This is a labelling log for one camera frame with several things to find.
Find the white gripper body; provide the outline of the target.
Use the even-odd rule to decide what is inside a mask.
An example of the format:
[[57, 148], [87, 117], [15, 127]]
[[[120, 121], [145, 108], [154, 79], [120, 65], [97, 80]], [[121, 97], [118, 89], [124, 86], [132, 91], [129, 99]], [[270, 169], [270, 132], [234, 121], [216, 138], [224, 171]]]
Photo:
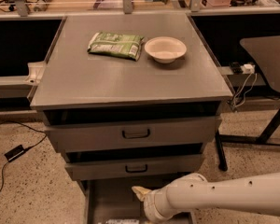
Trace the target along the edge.
[[174, 188], [161, 188], [150, 191], [144, 198], [144, 211], [152, 223], [162, 223], [178, 214], [176, 202], [180, 193]]

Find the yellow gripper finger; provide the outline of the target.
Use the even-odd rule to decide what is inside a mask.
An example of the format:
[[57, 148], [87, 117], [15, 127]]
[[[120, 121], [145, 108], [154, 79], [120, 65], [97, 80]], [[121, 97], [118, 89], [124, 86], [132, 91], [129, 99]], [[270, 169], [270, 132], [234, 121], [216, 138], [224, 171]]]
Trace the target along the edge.
[[144, 202], [151, 194], [152, 190], [141, 186], [132, 186], [132, 191], [140, 202]]

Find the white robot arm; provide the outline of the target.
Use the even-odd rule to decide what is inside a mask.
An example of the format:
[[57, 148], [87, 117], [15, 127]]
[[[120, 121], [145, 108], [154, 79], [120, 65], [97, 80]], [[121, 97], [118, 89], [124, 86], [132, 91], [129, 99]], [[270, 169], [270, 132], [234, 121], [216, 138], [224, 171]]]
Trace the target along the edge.
[[280, 217], [280, 173], [209, 182], [182, 176], [160, 189], [133, 186], [147, 219], [163, 223], [192, 209], [218, 208]]

